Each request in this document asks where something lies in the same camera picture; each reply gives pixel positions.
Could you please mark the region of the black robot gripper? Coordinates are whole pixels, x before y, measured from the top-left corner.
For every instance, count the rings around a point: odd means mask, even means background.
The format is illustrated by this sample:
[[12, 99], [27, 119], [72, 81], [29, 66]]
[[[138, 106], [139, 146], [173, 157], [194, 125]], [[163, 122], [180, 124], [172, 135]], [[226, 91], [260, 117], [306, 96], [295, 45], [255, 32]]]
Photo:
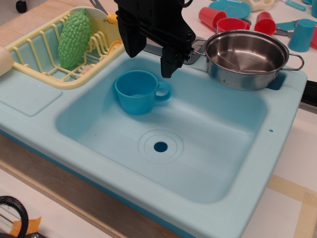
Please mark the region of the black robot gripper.
[[182, 16], [191, 0], [116, 0], [119, 32], [127, 54], [133, 58], [151, 39], [163, 47], [161, 75], [171, 78], [189, 58], [195, 33]]

